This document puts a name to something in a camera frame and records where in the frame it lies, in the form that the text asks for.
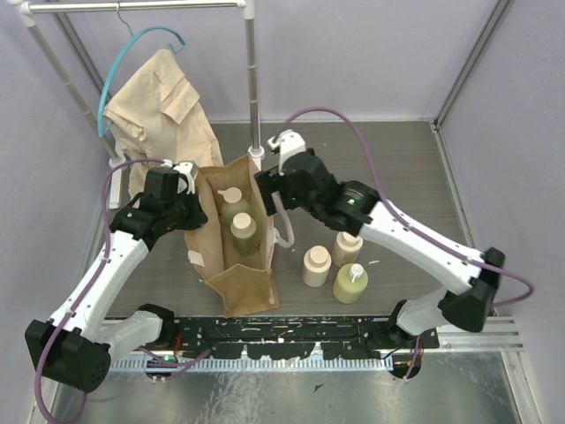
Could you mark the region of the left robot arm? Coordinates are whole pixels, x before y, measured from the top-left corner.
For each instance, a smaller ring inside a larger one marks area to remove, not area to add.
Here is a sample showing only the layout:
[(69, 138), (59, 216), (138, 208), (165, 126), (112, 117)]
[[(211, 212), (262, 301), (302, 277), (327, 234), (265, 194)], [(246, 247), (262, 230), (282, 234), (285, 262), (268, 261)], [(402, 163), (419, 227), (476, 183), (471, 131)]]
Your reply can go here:
[(112, 362), (134, 349), (151, 344), (166, 350), (176, 342), (174, 314), (151, 304), (102, 327), (129, 275), (172, 231), (184, 233), (190, 262), (222, 297), (226, 317), (278, 308), (271, 269), (275, 228), (256, 170), (245, 158), (196, 171), (189, 163), (150, 169), (144, 189), (109, 222), (100, 256), (74, 292), (48, 320), (27, 327), (37, 377), (89, 393)]

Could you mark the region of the green bottle beige cap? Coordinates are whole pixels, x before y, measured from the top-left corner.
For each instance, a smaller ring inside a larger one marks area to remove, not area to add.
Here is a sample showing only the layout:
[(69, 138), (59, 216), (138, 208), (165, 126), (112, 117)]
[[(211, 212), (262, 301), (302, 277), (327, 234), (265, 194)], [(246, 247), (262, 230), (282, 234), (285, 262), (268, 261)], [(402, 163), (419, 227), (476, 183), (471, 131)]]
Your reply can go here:
[(245, 212), (234, 215), (230, 232), (234, 238), (237, 251), (243, 256), (251, 256), (258, 252), (260, 239), (257, 224), (254, 219)]

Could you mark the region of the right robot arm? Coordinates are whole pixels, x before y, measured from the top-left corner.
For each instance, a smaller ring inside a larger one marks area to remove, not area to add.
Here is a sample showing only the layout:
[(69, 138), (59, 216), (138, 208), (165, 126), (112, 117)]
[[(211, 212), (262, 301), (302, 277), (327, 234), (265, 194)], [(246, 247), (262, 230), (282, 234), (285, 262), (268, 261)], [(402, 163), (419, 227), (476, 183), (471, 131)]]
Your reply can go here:
[(310, 148), (267, 174), (284, 207), (302, 208), (331, 230), (383, 246), (441, 283), (436, 292), (396, 304), (387, 326), (392, 345), (408, 347), (422, 333), (448, 324), (471, 333), (483, 329), (500, 285), (501, 251), (459, 246), (411, 220), (369, 185), (337, 181)]

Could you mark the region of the brown canvas bag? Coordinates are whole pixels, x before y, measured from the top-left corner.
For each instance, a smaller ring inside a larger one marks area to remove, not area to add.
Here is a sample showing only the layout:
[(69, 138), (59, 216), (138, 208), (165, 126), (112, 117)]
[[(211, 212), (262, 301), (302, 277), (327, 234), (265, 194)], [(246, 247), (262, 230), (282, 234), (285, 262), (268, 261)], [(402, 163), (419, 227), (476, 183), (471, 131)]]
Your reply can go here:
[[(275, 276), (271, 268), (278, 231), (274, 218), (268, 216), (254, 179), (259, 171), (249, 156), (242, 156), (222, 167), (198, 171), (195, 185), (207, 222), (185, 233), (189, 262), (204, 283), (221, 297), (227, 318), (263, 313), (280, 306)], [(252, 208), (258, 226), (259, 250), (240, 254), (230, 230), (222, 224), (221, 190), (235, 187)]]

